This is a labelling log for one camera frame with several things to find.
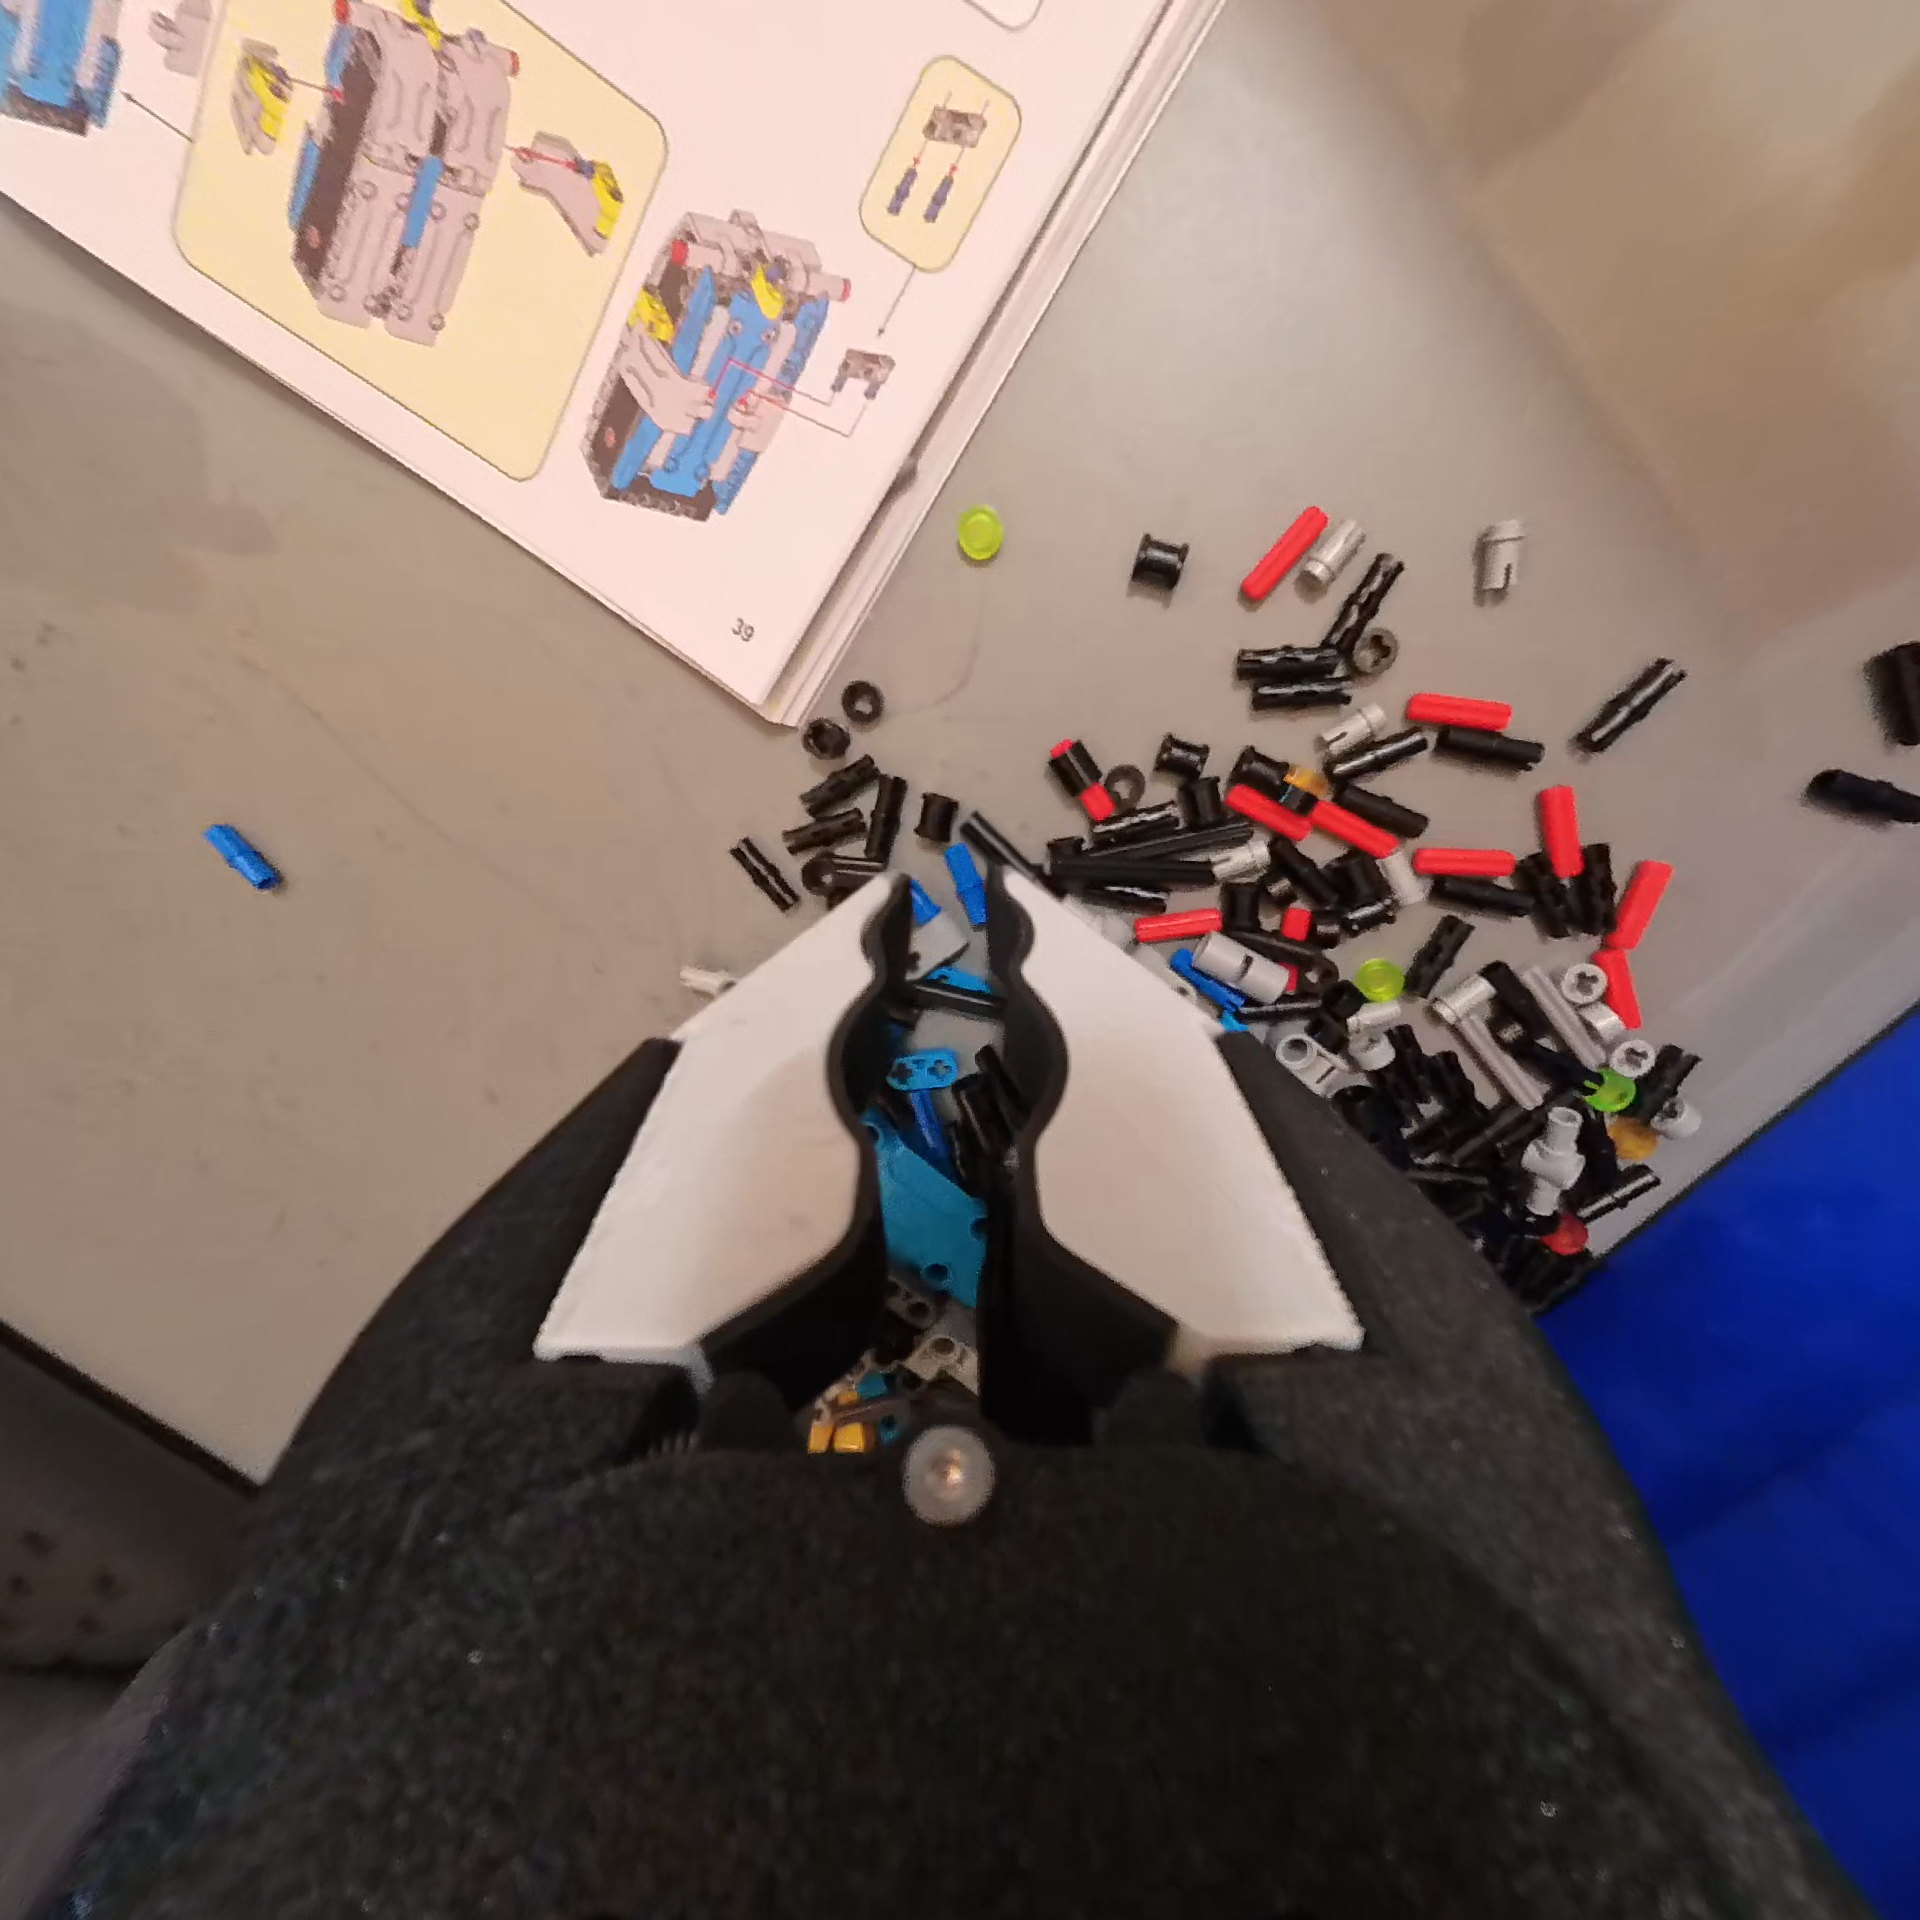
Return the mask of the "open instruction booklet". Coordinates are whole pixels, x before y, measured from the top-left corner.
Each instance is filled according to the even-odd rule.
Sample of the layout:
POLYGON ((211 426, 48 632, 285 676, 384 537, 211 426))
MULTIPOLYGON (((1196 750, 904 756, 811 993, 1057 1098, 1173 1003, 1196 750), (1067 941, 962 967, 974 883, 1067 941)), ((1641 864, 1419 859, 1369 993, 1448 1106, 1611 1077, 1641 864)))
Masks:
POLYGON ((799 727, 1218 3, 8 3, 4 196, 799 727))

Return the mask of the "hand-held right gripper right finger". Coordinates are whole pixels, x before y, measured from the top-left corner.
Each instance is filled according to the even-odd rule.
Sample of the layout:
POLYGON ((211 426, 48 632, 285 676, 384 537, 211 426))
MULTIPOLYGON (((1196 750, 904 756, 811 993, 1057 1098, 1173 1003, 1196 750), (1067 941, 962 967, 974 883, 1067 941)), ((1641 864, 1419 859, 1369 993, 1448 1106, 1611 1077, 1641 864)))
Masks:
POLYGON ((1028 1354, 1359 1351, 1284 1172, 1296 1084, 1019 870, 989 887, 1023 1093, 1010 1307, 1028 1354))

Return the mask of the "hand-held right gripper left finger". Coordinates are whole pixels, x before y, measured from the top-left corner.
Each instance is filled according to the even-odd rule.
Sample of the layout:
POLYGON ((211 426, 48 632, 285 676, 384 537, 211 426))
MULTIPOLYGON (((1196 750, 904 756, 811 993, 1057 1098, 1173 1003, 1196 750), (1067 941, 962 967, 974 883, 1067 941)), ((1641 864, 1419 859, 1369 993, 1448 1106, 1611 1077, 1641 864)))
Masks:
POLYGON ((843 1369, 887 1249, 861 1107, 914 928, 874 877, 643 1048, 659 1087, 537 1337, 538 1361, 843 1369))

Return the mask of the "pile of toy brick pieces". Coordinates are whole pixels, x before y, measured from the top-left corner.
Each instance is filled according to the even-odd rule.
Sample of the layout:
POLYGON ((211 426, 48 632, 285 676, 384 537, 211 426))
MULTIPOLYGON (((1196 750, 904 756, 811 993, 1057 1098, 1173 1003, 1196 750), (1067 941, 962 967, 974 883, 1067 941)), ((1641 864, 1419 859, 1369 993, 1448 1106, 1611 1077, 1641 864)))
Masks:
POLYGON ((1589 1283, 1590 1230, 1658 1190, 1658 1146, 1700 1123, 1700 1060, 1647 1040, 1630 977, 1670 864, 1620 877, 1612 845, 1581 839, 1570 783, 1539 790, 1528 853, 1439 845, 1421 808, 1377 788, 1429 755, 1501 777, 1545 756, 1504 702, 1419 689, 1392 727, 1364 700, 1396 657, 1379 607, 1400 572, 1372 560, 1319 645, 1238 657, 1252 712, 1340 715, 1316 763, 1248 747, 1210 772, 1203 743, 1165 733, 1153 772, 1170 793, 1149 802, 1135 766, 1103 769, 1067 738, 1050 772, 1091 824, 1047 863, 935 788, 916 838, 1121 910, 1128 945, 1163 950, 1218 1027, 1274 1043, 1549 1314, 1589 1283))

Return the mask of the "blue plastic bin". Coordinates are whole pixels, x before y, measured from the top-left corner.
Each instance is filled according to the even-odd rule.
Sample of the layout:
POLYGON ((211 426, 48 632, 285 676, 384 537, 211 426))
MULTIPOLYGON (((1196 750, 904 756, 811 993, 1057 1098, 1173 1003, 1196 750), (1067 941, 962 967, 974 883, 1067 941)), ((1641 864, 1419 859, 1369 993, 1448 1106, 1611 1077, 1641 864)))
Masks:
POLYGON ((1918 1016, 1545 1337, 1747 1731, 1869 1906, 1918 1917, 1918 1016))

